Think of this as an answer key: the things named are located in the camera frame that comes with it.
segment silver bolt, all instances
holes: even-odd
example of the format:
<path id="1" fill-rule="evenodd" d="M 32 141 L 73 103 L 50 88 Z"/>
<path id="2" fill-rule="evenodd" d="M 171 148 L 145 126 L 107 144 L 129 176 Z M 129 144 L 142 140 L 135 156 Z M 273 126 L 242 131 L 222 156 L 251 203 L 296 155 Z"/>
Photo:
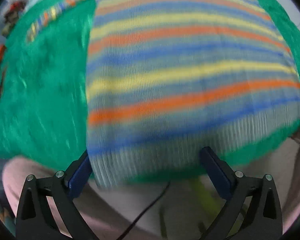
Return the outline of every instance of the silver bolt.
<path id="1" fill-rule="evenodd" d="M 270 174 L 266 174 L 266 179 L 267 180 L 272 180 L 273 178 L 272 178 L 272 176 Z"/>
<path id="2" fill-rule="evenodd" d="M 34 178 L 34 176 L 31 174 L 27 177 L 27 181 L 31 181 L 31 180 L 33 180 L 33 178 Z"/>
<path id="3" fill-rule="evenodd" d="M 235 172 L 235 175 L 236 175 L 238 178 L 242 178 L 242 177 L 243 177 L 243 172 L 242 172 L 242 171 L 236 171 L 236 172 Z"/>
<path id="4" fill-rule="evenodd" d="M 56 172 L 56 177 L 61 178 L 65 173 L 63 171 L 57 171 Z"/>

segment green surface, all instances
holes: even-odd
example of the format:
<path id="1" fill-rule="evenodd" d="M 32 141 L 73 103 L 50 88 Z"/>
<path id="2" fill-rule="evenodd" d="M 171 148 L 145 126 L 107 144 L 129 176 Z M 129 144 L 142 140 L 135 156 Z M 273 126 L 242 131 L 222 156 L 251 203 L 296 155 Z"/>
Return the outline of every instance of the green surface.
<path id="1" fill-rule="evenodd" d="M 0 100 L 0 157 L 27 156 L 55 170 L 65 169 L 85 150 L 87 106 L 85 64 L 95 1 L 87 0 L 49 24 L 30 44 L 26 31 L 47 8 L 60 0 L 33 6 L 9 36 L 2 66 L 8 71 Z M 300 32 L 276 0 L 259 0 L 271 15 L 295 57 L 300 74 Z M 222 159 L 244 164 L 275 150 L 298 129 L 300 120 L 278 128 L 270 137 L 247 145 Z M 175 178 L 192 177 L 189 168 Z M 166 173 L 133 182 L 164 180 Z"/>

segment striped sweater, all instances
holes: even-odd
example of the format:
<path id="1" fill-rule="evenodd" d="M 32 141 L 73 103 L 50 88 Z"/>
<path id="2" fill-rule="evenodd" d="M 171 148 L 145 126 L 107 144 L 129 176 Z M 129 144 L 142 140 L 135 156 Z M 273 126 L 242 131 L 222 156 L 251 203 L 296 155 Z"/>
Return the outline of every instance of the striped sweater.
<path id="1" fill-rule="evenodd" d="M 257 0 L 96 1 L 86 95 L 98 185 L 199 174 L 201 148 L 226 160 L 300 118 L 292 54 Z"/>

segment green cloth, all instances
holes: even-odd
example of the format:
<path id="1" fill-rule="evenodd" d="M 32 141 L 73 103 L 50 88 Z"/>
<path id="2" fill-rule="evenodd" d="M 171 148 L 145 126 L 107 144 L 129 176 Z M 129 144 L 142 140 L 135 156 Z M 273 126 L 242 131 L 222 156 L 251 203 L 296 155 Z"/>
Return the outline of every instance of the green cloth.
<path id="1" fill-rule="evenodd" d="M 31 23 L 58 1 L 34 5 L 7 39 L 1 64 L 1 69 L 8 68 L 0 99 L 0 158 L 22 154 L 64 170 L 86 148 L 85 66 L 96 5 L 95 0 L 78 4 L 26 43 Z M 259 2 L 290 46 L 300 74 L 300 31 L 276 0 Z M 278 128 L 270 137 L 224 156 L 229 164 L 247 163 L 275 150 L 299 125 L 297 121 Z M 157 179 L 164 179 L 164 174 Z"/>

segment orange stripe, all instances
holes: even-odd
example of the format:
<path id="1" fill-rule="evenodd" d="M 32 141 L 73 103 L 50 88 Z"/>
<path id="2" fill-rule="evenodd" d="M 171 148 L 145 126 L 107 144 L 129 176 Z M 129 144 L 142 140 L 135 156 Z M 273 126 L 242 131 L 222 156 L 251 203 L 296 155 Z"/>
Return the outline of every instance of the orange stripe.
<path id="1" fill-rule="evenodd" d="M 131 8 L 131 6 L 137 6 L 141 4 L 146 4 L 146 3 L 151 3 L 151 2 L 162 2 L 162 1 L 180 1 L 180 0 L 132 0 L 132 1 L 125 1 L 123 3 L 113 5 L 113 6 L 108 6 L 108 7 L 97 7 L 96 9 L 96 15 L 105 15 L 108 13 L 113 13 L 119 10 Z M 218 5 L 225 5 L 229 7 L 234 7 L 237 9 L 244 10 L 246 12 L 249 12 L 251 14 L 257 15 L 264 20 L 270 20 L 270 16 L 267 14 L 263 14 L 260 12 L 257 12 L 253 9 L 247 8 L 243 5 L 237 4 L 235 2 L 230 2 L 230 1 L 225 1 L 225 0 L 183 0 L 183 1 L 195 1 L 195 2 L 207 2 L 207 3 L 213 3 L 213 4 L 218 4 Z"/>
<path id="2" fill-rule="evenodd" d="M 171 38 L 171 37 L 182 37 L 188 35 L 210 35 L 210 34 L 225 34 L 229 36 L 242 37 L 252 39 L 256 41 L 263 41 L 273 44 L 279 48 L 285 49 L 290 52 L 290 49 L 280 42 L 274 41 L 268 37 L 250 33 L 246 31 L 235 30 L 228 27 L 216 27 L 216 26 L 185 26 L 185 27 L 172 27 L 172 28 L 160 28 L 154 30 L 144 30 L 140 33 L 129 33 L 129 34 L 115 34 L 109 35 L 102 38 L 99 41 L 91 43 L 88 48 L 88 54 L 94 54 L 101 51 L 102 48 L 111 46 L 119 47 L 126 46 L 132 43 L 145 42 L 149 40 L 155 40 L 158 38 Z"/>
<path id="3" fill-rule="evenodd" d="M 300 89 L 300 83 L 290 80 L 255 80 L 222 86 L 210 91 L 155 99 L 130 106 L 99 109 L 89 114 L 88 124 L 101 125 L 108 122 L 138 119 L 144 116 L 208 105 L 248 92 L 280 87 Z"/>

